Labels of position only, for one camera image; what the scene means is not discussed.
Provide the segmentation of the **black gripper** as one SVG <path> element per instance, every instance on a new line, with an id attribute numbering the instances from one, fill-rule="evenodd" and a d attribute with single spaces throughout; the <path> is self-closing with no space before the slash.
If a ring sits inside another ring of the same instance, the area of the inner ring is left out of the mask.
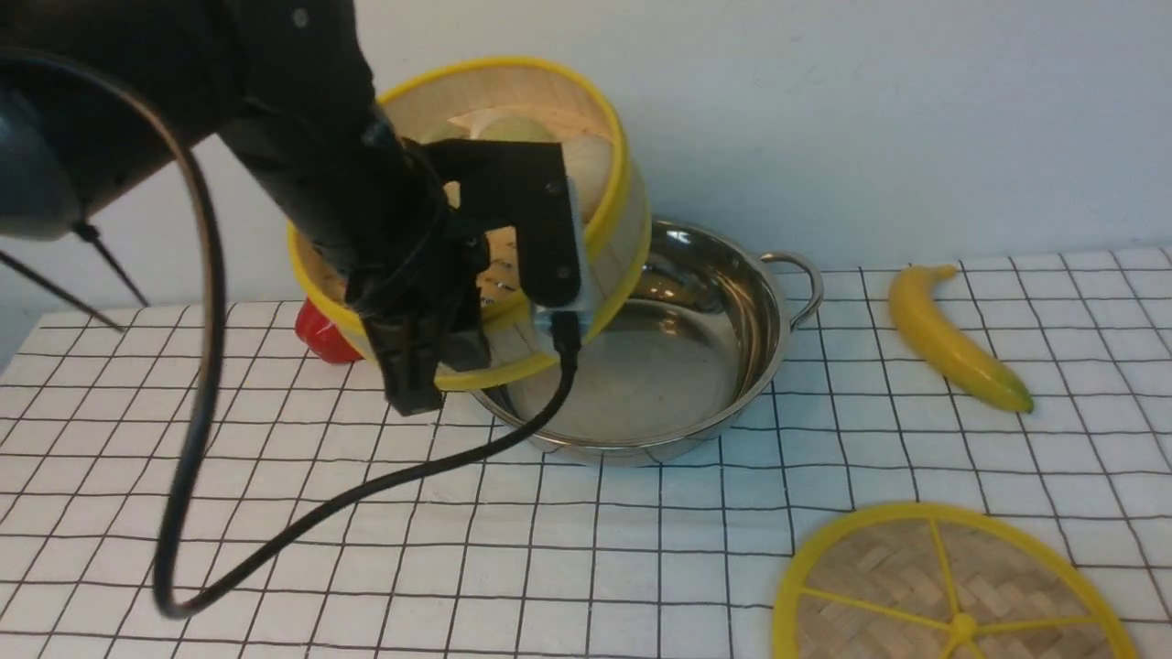
<path id="1" fill-rule="evenodd" d="M 530 227 L 553 220 L 546 191 L 568 175 L 558 143 L 452 138 L 407 143 L 406 155 L 423 201 L 418 226 L 352 276 L 347 300 L 364 322 L 386 401 L 400 416 L 420 416 L 442 405 L 437 362 L 456 373 L 493 362 L 478 286 L 491 258 L 473 226 L 511 227 L 516 254 L 538 249 Z M 560 320 L 550 339 L 580 337 Z"/>

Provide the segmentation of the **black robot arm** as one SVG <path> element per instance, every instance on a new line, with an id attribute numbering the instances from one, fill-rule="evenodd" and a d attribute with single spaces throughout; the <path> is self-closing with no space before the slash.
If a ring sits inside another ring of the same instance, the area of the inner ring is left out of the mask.
<path id="1" fill-rule="evenodd" d="M 4 237 L 56 242 L 218 135 L 346 284 L 398 413 L 440 405 L 440 366 L 490 361 L 478 276 L 515 229 L 519 288 L 582 295 L 559 147 L 422 145 L 377 103 L 350 1 L 5 1 Z"/>

